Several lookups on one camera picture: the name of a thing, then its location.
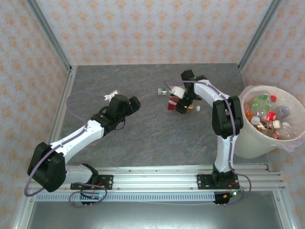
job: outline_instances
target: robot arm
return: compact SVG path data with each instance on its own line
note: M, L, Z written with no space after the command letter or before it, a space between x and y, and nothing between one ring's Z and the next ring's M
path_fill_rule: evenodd
M33 175L33 179L47 191L53 192L62 184L69 183L96 185L98 172L93 167L88 164L79 166L66 166L66 164L91 142L115 130L119 123L124 122L125 124L125 118L141 107L136 97L128 100L123 95L115 94L106 100L110 100L109 105L93 115L85 126L50 145L42 142L36 146L28 168L28 175L48 152L56 148Z
M207 182L207 189L214 188L228 188L230 183L235 183L237 176L233 174L229 167L229 161L233 168L233 151L237 135L240 129L243 127L242 110L240 101L237 96L229 97L228 95L217 90L204 76L195 77L192 70L184 71L181 74L182 80L185 86L185 92L181 97L179 90L172 90L171 93L179 94L180 100L176 105L176 111L185 114L187 108L192 104L194 100L201 100L203 98L212 108L212 126L214 132L217 134L217 157L213 167L213 173L211 179L213 184ZM233 127L231 118L229 116L227 105L224 101L226 99L233 112L235 136L233 135ZM232 153L230 155L230 144L232 143Z

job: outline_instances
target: white trash bin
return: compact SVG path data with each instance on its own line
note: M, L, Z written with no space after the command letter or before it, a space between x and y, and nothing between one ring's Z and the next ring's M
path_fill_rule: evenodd
M290 110L290 115L283 119L288 122L296 137L292 140L277 140L268 137L255 129L245 116L244 104L252 104L252 101L259 92L268 91L270 95L275 95L276 105L286 105ZM236 140L234 154L242 158L255 158L276 148L283 148L288 152L293 152L294 148L305 141L305 109L302 104L288 92L270 86L248 86L239 96L242 104L244 127Z

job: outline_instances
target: red bottle cap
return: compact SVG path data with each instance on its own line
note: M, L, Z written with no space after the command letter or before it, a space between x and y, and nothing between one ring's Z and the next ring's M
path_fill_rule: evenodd
M270 99L271 99L272 102L276 102L276 96L271 95L271 96L270 96Z

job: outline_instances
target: cable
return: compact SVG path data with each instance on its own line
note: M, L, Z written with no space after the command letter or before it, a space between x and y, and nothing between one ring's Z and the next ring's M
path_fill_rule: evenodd
M124 124L123 124L123 126L122 126L120 129L115 129L115 130L122 130L122 129L124 128L124 126L125 126L125 123L126 123L126 119L124 119Z
M232 129L233 129L233 134L232 134L232 136L231 136L231 138L230 138L230 149L229 149L229 158L228 158L229 168L230 168L230 170L232 171L233 174L235 174L235 175L237 175L237 176L245 177L245 178L248 180L248 182L249 182L249 191L247 192L247 194L245 195L245 197L242 198L241 200L236 201L236 202L227 203L226 205L238 204L238 203L244 201L245 199L247 199L247 198L250 196L251 189L252 189L251 180L250 180L250 178L249 178L247 175L245 175L245 174L236 173L236 172L233 170L232 165L231 165L231 155L232 155L232 153L233 153L233 152L232 152L232 149L233 149L233 143L232 143L232 141L233 141L234 136L236 135L236 129L235 129L234 117L233 117L233 113L232 113L232 110L231 110L229 101L226 99L226 97L223 95L223 93L220 92L217 88L215 88L214 86L212 86L212 85L210 85L210 84L204 83L204 82L190 81L190 80L182 80L182 81L180 81L180 80L165 80L165 81L164 81L164 84L165 84L165 86L166 86L170 91L171 91L171 88L169 87L169 85L167 85L166 82L174 82L174 83L181 83L181 82L182 82L182 83L199 83L199 84L203 84L203 85L205 85L205 86L207 86L207 87L210 87L212 90L214 90L216 93L218 93L219 96L220 96L221 98L223 98L225 104L227 105L229 114L230 114L230 119L231 119Z
M69 113L71 113L71 115L73 115L74 117L80 119L81 121L84 122L84 128L82 129L82 131L80 131L77 135L71 137L70 139L64 141L61 145L58 145L56 147L54 147L53 149L51 149L38 163L37 165L33 168L33 170L31 171L30 175L29 175L29 178L25 184L25 187L24 187L24 195L26 197L33 197L35 195L37 195L38 193L40 193L41 191L44 190L44 188L41 188L39 189L38 191L34 192L34 193L28 193L28 189L29 189L29 185L30 185L30 181L32 180L35 172L37 171L37 169L39 168L39 166L44 162L44 160L46 160L54 151L56 151L58 148L60 148L61 146L67 144L68 142L78 138L79 136L81 136L87 129L87 126L88 126L88 123L83 119L81 118L80 116L76 115L75 113L73 113L73 111L69 108L69 100L71 99L72 96L76 95L76 94L79 94L79 93L83 93L83 94L91 94L91 95L95 95L97 97L101 97L101 98L104 98L104 96L102 95L99 95L99 94L95 94L95 93L91 93L91 92L85 92L85 91L79 91L79 92L74 92L72 93L71 95L68 96L67 100L66 100L66 106L67 106L67 111Z
M96 201L95 203L91 203L90 206L94 206L94 205L97 205L99 203L101 203L107 196L108 192L107 192L107 189L105 189L104 187L102 186L99 186L99 185L89 185L89 184L83 184L83 183L76 183L77 185L82 185L82 186L87 186L87 187L98 187L100 189L103 189L105 191L105 195L98 201ZM71 198L74 194L77 194L77 193L85 193L85 194L93 194L93 192L87 192L87 191L76 191L76 192L72 192L71 195L69 196L69 205L73 208L85 208L87 207L87 205L74 205L73 202L71 201Z
M71 110L71 108L69 107L69 100L71 99L72 96L74 96L74 95L76 95L76 94L90 94L90 95L94 95L94 96L97 96L97 97L100 97L100 98L105 98L105 96L100 95L100 94L96 94L96 93L92 93L92 92L78 91L78 92L73 92L72 94L70 94L70 95L67 97L67 100L66 100L67 111L68 111L71 115L73 115L74 117L76 117L76 118L82 120L84 123L86 123L86 121L85 121L82 117L80 117L80 116L78 116L77 114L75 114L75 113Z

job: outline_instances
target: orange patterned wallpaper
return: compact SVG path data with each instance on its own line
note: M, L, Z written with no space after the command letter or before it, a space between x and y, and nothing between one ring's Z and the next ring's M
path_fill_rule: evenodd
M67 72L25 0L2 0L0 25L0 228L8 229L33 150L48 140Z
M38 0L70 64L236 62L272 0Z
M305 1L286 0L243 72L246 85L282 88L305 106ZM269 153L273 169L283 171L295 215L305 225L305 146Z

